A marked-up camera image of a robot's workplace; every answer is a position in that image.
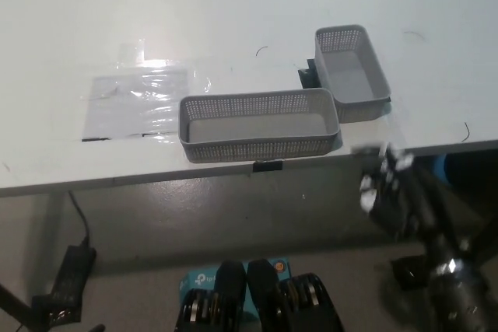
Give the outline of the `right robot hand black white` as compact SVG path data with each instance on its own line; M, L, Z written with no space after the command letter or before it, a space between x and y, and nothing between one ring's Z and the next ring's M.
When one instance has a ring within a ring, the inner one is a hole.
M414 155L389 145L364 145L354 153L363 166L359 183L361 209L388 235L395 239L407 236L412 213L402 204L398 174L411 168Z

